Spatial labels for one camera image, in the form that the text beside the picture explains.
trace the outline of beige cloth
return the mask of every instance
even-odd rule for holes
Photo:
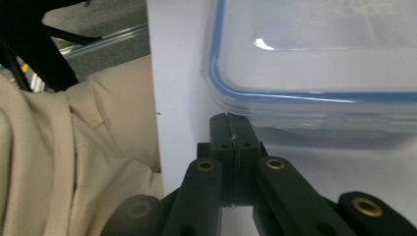
[[[0,78],[1,235],[99,235],[136,194],[162,197],[150,58],[58,93]]]

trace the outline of clear plastic container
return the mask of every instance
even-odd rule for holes
[[[218,0],[214,97],[306,136],[417,133],[416,22],[414,0]]]

